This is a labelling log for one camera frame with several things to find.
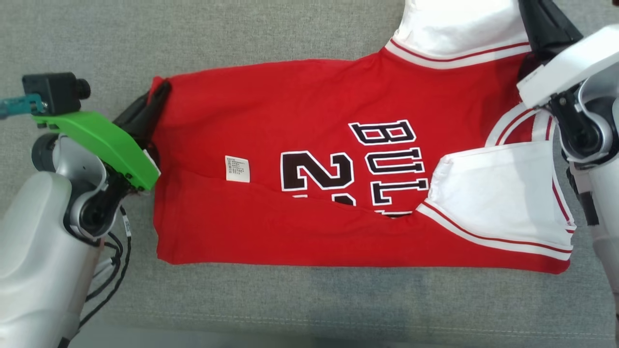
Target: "white tag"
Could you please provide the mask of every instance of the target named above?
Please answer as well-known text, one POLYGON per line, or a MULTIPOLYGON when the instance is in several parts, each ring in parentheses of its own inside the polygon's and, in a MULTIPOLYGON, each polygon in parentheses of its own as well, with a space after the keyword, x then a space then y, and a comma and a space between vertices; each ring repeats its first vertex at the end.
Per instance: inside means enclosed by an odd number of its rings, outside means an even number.
POLYGON ((129 225, 129 219, 126 215, 123 215, 123 222, 125 234, 127 235, 127 237, 131 237, 131 225, 129 225))
POLYGON ((153 166, 155 167, 155 169, 157 169, 157 173, 159 173, 159 176, 161 176, 161 170, 159 170, 159 167, 157 166, 157 164, 155 164, 155 161, 153 160, 153 158, 150 156, 149 152, 146 151, 146 149, 144 149, 143 153, 146 155, 146 157, 148 157, 149 161, 153 164, 153 166))
POLYGON ((226 180, 249 183, 249 161, 226 156, 226 180))

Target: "gray couch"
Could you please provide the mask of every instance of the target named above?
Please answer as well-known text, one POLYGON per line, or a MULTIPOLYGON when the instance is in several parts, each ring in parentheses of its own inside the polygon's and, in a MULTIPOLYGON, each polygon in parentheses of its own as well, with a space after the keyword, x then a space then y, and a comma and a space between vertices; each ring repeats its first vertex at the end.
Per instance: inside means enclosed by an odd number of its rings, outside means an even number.
MULTIPOLYGON (((19 95, 22 74, 73 71, 92 86, 84 108, 112 118, 155 75, 372 53, 389 40, 403 10, 402 0, 69 3, 2 2, 0 96, 19 95)), ((584 33, 619 22, 610 0, 557 3, 584 33)), ((0 123, 0 212, 34 171, 30 148, 38 135, 27 117, 0 123)), ((560 157, 556 165, 563 173, 560 157)), ((610 287, 576 198, 563 184, 581 227, 572 265, 559 276, 505 269, 171 266, 155 254, 152 197, 130 198, 129 272, 93 322, 459 346, 613 347, 610 287)))

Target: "care label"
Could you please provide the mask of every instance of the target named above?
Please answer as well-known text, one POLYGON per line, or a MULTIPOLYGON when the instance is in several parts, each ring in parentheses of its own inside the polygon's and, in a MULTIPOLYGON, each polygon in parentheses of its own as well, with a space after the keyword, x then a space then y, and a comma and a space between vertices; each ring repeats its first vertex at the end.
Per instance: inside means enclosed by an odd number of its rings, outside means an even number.
POLYGON ((226 180, 249 183, 249 161, 226 156, 226 180))

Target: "chicago bulls jersey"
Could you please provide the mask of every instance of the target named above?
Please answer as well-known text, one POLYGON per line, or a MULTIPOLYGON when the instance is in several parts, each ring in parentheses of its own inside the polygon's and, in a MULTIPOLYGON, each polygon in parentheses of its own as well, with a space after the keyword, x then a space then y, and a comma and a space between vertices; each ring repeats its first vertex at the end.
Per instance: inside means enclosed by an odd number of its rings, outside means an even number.
POLYGON ((528 49, 435 59, 396 33, 356 61, 169 78, 154 136, 159 257, 564 271, 575 226, 553 120, 516 90, 528 49))

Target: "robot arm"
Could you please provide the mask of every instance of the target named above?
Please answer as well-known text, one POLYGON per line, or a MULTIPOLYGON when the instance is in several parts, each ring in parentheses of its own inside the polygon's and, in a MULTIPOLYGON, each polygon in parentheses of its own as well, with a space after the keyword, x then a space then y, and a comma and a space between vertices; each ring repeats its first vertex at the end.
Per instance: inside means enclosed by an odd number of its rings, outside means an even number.
POLYGON ((520 5, 533 54, 517 87, 527 107, 546 108, 557 120, 567 175, 619 313, 619 24, 580 40, 551 1, 520 5))
POLYGON ((162 84, 150 101, 138 98, 111 123, 79 111, 90 89, 73 74, 22 82, 26 96, 0 100, 0 113, 32 113, 53 133, 35 143, 32 160, 40 172, 26 181, 0 224, 0 347, 66 347, 91 316, 80 321, 122 200, 157 180, 150 137, 170 85, 162 84))

